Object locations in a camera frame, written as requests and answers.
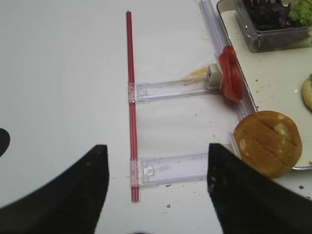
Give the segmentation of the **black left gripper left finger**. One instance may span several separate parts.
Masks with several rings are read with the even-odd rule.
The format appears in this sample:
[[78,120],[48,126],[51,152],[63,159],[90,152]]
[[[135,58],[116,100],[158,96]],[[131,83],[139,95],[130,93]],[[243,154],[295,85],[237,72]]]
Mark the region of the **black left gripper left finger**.
[[93,234],[108,190],[108,150],[96,145],[58,177],[1,208],[2,234]]

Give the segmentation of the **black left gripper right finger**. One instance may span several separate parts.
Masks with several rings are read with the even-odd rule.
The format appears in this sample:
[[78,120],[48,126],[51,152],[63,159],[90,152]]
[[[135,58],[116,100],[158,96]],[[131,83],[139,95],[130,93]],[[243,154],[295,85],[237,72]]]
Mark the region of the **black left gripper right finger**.
[[312,201],[263,176],[211,143],[208,192],[225,234],[310,234]]

